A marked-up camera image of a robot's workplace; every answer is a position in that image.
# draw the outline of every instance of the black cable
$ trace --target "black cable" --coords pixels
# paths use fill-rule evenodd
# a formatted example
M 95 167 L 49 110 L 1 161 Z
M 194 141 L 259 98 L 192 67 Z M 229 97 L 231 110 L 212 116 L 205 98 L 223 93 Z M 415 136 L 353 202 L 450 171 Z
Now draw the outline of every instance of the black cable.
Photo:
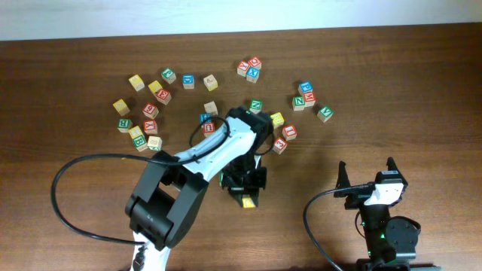
M 259 154 L 259 153 L 256 153 L 256 152 L 255 152 L 255 155 L 263 156 L 263 155 L 269 153 L 271 150 L 273 150 L 273 147 L 274 147 L 274 131 L 271 133 L 271 139 L 273 140 L 273 143 L 271 143 L 270 148 L 267 149 L 267 151 L 265 151 L 264 153 L 260 153 L 260 154 Z
M 139 160 L 139 161 L 144 161 L 144 162 L 149 162 L 149 163 L 156 163 L 156 164 L 160 164 L 160 165 L 164 165 L 164 166 L 181 166 L 181 165 L 184 165 L 184 164 L 187 164 L 187 163 L 195 162 L 198 159 L 201 159 L 201 158 L 205 157 L 206 155 L 212 153 L 215 149 L 219 148 L 229 137 L 229 134 L 230 134 L 229 123 L 221 117 L 218 117 L 218 119 L 222 120 L 224 122 L 224 124 L 226 124 L 226 128 L 227 128 L 226 133 L 224 134 L 223 140 L 221 140 L 216 146 L 209 149 L 205 153 L 202 153 L 197 157 L 194 156 L 194 157 L 192 157 L 190 159 L 187 159 L 187 160 L 173 162 L 173 161 L 165 161 L 165 160 L 159 160 L 159 159 L 151 159 L 151 158 L 147 158 L 147 157 L 140 157 L 140 156 L 131 155 L 131 154 L 92 154 L 92 155 L 86 155 L 86 156 L 82 156 L 82 157 L 78 157 L 78 158 L 73 159 L 72 161 L 65 164 L 58 171 L 58 173 L 55 175 L 55 177 L 53 178 L 52 187 L 50 189 L 50 200 L 52 202 L 53 211 L 55 212 L 56 216 L 62 221 L 62 223 L 66 227 L 68 227 L 70 230 L 73 230 L 74 232 L 76 232 L 78 234 L 81 234 L 82 236 L 94 238 L 94 239 L 101 240 L 101 241 L 115 242 L 115 243 L 118 243 L 118 244 L 144 245 L 144 242 L 135 242 L 135 241 L 130 241 L 130 240 L 117 239 L 117 238 L 113 238 L 113 237 L 101 236 L 101 235 L 98 235 L 98 234 L 95 234 L 95 233 L 90 233 L 86 230 L 79 229 L 76 226 L 74 226 L 73 224 L 71 224 L 62 215 L 62 212 L 59 209 L 59 205 L 58 205 L 58 202 L 57 202 L 57 199 L 56 199 L 56 187 L 57 187 L 57 184 L 60 180 L 60 177 L 69 167 L 75 165 L 76 163 L 87 161 L 87 160 L 92 160 L 92 159 L 99 159 L 99 158 L 126 158 L 126 159 L 131 159 L 131 160 Z
M 345 187 L 345 188 L 337 188 L 337 189 L 332 189 L 332 190 L 328 190 L 328 191 L 325 191 L 325 192 L 321 192 L 318 195 L 314 196 L 312 199 L 310 199 L 310 201 L 304 206 L 303 222 L 304 222 L 304 227 L 308 232 L 308 236 L 310 236 L 311 241 L 313 241 L 313 244 L 315 244 L 316 248 L 323 254 L 323 256 L 325 256 L 326 260 L 338 271 L 343 271 L 343 270 L 341 269 L 341 267 L 339 267 L 330 258 L 328 253 L 326 253 L 323 250 L 321 245 L 316 241 L 315 236 L 313 236 L 313 234 L 311 233 L 310 226 L 308 226 L 308 219 L 307 219 L 308 208 L 310 207 L 311 203 L 313 203 L 315 200 L 317 200 L 321 196 L 328 195 L 330 193 L 341 192 L 341 191 L 346 191 L 346 190 L 351 190 L 351 189 L 359 189 L 359 188 L 364 188 L 364 187 L 366 187 L 366 184 L 356 185 L 356 186 L 352 186 L 352 187 Z
M 358 212 L 356 213 L 356 216 L 355 216 L 355 228 L 356 228 L 356 231 L 358 232 L 358 234 L 359 234 L 361 237 L 363 237 L 363 239 L 365 239 L 365 236 L 364 236 L 364 235 L 362 234 L 362 232 L 358 229 L 358 223 L 357 223 L 357 221 L 358 221 L 358 217 L 359 217 L 359 216 L 360 216 L 360 211 L 358 211 Z

